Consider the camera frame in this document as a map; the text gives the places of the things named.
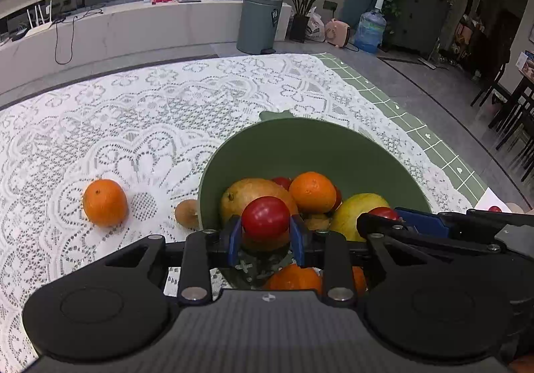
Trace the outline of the yellow green mango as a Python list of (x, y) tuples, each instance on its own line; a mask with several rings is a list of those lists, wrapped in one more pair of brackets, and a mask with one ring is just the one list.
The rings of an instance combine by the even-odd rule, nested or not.
[(389, 204), (375, 193), (360, 193), (347, 198), (334, 212), (329, 230), (341, 233), (347, 241), (364, 241), (357, 230), (357, 219), (377, 207), (389, 207)]

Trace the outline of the brown kiwi fruit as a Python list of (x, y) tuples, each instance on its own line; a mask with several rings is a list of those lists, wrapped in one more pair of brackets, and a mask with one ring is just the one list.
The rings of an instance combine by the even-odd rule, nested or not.
[(175, 219), (180, 226), (190, 230), (199, 229), (198, 202), (196, 199), (186, 199), (175, 208)]

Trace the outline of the orange mandarin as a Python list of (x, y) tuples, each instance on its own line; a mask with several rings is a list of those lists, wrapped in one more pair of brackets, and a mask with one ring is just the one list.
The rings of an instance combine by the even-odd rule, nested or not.
[(296, 263), (289, 264), (275, 272), (263, 285), (269, 291), (313, 290), (322, 293), (322, 278), (313, 268), (302, 268)]
[(367, 290), (366, 277), (361, 267), (352, 267), (353, 279), (356, 288), (356, 293), (359, 297), (363, 296)]
[(289, 192), (304, 214), (328, 213), (337, 202), (337, 191), (333, 183), (314, 171), (297, 176), (292, 181)]
[(82, 204), (87, 219), (96, 226), (117, 226), (127, 217), (126, 194), (111, 179), (97, 179), (90, 183), (84, 191)]

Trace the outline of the green plastic bowl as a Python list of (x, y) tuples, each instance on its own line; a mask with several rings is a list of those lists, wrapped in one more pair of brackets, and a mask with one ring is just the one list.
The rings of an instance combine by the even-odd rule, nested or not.
[[(360, 133), (334, 123), (262, 115), (262, 121), (234, 134), (208, 162), (199, 188), (199, 221), (203, 228), (223, 229), (219, 205), (228, 187), (240, 179), (315, 170), (327, 176), (347, 196), (376, 192), (389, 203), (428, 212), (429, 204), (408, 171), (388, 151)], [(364, 266), (373, 285), (385, 280), (386, 268), (423, 266), (435, 258), (402, 239), (381, 235), (366, 241), (370, 260)], [(237, 290), (255, 290), (266, 283), (274, 267), (293, 259), (291, 243), (272, 252), (253, 252), (244, 240), (238, 263), (224, 272)]]

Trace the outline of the green checked table mat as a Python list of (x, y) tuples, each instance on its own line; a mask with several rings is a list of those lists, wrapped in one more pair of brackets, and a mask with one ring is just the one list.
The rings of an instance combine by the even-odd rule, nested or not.
[(333, 112), (391, 153), (415, 179), (433, 211), (463, 212), (491, 195), (478, 174), (413, 114), (331, 54), (315, 55)]

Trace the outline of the white lace tablecloth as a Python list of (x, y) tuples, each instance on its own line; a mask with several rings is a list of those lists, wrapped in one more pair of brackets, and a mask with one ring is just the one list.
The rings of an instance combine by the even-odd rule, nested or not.
[[(333, 112), (313, 55), (238, 56), (145, 67), (76, 83), (1, 113), (1, 369), (34, 360), (21, 314), (42, 285), (160, 233), (181, 241), (176, 205), (208, 159), (261, 113), (351, 128)], [(117, 226), (89, 222), (85, 189), (111, 179), (127, 197)]]

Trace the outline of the pink piggy appliance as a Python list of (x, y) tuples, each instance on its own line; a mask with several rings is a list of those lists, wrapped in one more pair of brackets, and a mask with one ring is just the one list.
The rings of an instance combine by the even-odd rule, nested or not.
[(350, 38), (350, 25), (332, 18), (325, 25), (325, 41), (331, 44), (332, 46), (343, 48), (347, 46), (348, 40)]

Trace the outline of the blue water jug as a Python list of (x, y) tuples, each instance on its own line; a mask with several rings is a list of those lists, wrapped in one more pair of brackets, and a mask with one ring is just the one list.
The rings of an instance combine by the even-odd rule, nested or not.
[(382, 14), (384, 0), (376, 0), (374, 9), (360, 16), (354, 46), (360, 50), (375, 54), (382, 43), (386, 20)]

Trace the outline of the grey green trash bin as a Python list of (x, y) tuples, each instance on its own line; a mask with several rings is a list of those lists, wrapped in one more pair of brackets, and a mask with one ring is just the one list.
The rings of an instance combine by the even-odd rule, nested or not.
[(268, 55), (273, 49), (282, 0), (244, 0), (236, 48), (249, 55)]

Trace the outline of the white tv console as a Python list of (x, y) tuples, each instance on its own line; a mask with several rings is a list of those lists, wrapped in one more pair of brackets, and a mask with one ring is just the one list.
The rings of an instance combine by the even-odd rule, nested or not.
[(118, 56), (234, 42), (242, 6), (241, 0), (135, 1), (80, 13), (1, 46), (1, 92)]

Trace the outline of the white wifi router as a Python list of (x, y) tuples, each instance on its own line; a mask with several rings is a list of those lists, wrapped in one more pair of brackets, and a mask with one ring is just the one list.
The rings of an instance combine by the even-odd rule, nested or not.
[(52, 1), (44, 3), (44, 5), (35, 4), (33, 9), (26, 10), (29, 29), (26, 36), (33, 36), (41, 33), (52, 27)]

